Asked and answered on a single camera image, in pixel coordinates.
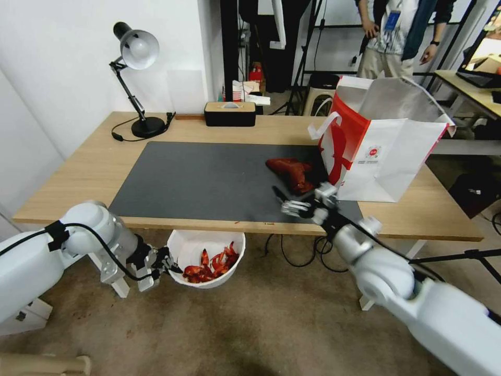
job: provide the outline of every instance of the red and white bag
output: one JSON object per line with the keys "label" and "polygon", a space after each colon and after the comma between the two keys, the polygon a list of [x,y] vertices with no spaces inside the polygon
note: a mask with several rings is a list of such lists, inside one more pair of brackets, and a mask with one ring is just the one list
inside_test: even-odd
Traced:
{"label": "red and white bag", "polygon": [[454,124],[433,97],[405,78],[343,76],[318,139],[338,198],[397,202],[445,130]]}

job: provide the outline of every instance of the person's hand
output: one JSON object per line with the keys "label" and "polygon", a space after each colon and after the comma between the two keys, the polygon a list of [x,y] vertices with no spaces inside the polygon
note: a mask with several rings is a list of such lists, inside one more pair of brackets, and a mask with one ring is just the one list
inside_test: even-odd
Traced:
{"label": "person's hand", "polygon": [[365,36],[369,39],[375,38],[379,31],[379,26],[369,19],[362,21],[362,28],[364,29]]}
{"label": "person's hand", "polygon": [[437,46],[434,44],[430,44],[428,47],[426,47],[426,50],[424,50],[423,56],[421,56],[420,65],[426,64],[431,60],[433,60],[436,53],[437,53]]}

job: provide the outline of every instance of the bowl of crayfish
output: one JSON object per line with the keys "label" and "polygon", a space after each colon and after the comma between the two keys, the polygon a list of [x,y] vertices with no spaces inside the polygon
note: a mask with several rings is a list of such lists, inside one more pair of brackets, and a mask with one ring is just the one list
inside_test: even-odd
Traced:
{"label": "bowl of crayfish", "polygon": [[235,273],[245,251],[242,232],[174,230],[169,251],[183,274],[169,271],[178,283],[208,289],[221,286]]}

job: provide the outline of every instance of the white bowl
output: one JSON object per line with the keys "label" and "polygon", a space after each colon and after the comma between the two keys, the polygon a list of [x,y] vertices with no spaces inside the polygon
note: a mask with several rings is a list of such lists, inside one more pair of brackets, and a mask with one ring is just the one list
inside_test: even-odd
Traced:
{"label": "white bowl", "polygon": [[167,246],[172,257],[177,262],[177,265],[184,271],[186,266],[200,265],[202,251],[207,250],[209,260],[218,253],[224,251],[224,247],[229,246],[233,242],[233,249],[239,254],[236,263],[224,273],[221,277],[208,282],[191,283],[188,282],[182,274],[169,271],[171,277],[181,285],[187,285],[195,288],[208,289],[221,286],[235,272],[236,267],[245,252],[245,234],[243,232],[224,232],[224,231],[189,231],[189,230],[174,230],[172,231]]}

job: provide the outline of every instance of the crayfish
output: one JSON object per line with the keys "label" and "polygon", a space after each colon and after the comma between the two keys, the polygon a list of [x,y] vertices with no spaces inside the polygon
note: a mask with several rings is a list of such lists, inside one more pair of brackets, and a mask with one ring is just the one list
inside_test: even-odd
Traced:
{"label": "crayfish", "polygon": [[230,246],[224,247],[224,251],[218,253],[209,260],[207,250],[202,251],[200,266],[190,265],[184,269],[183,277],[191,283],[208,282],[226,273],[235,265],[238,260],[238,253],[233,249],[233,242]]}

